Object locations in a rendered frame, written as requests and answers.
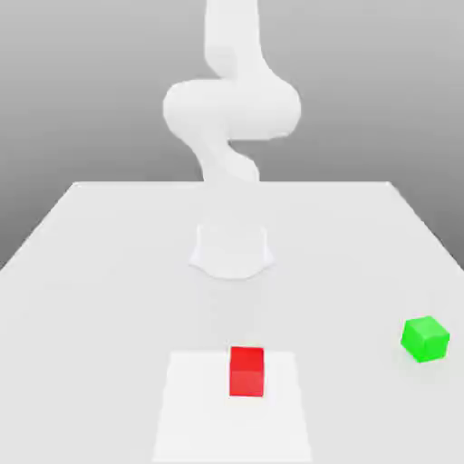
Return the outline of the small green cube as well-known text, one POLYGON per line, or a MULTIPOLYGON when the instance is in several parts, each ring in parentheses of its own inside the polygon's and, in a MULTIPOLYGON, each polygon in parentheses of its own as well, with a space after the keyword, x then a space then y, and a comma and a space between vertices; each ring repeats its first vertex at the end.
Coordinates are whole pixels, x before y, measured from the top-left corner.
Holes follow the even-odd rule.
POLYGON ((449 341, 450 332, 430 315, 407 320, 401 335, 401 346, 418 363, 443 359, 449 341))

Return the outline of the small red cube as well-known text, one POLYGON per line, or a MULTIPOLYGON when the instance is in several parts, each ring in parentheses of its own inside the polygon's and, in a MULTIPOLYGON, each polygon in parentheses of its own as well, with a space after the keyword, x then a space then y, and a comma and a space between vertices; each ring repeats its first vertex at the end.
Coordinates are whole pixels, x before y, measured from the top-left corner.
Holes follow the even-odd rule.
POLYGON ((232 346, 229 363, 229 395, 263 397, 264 383, 264 349, 232 346))

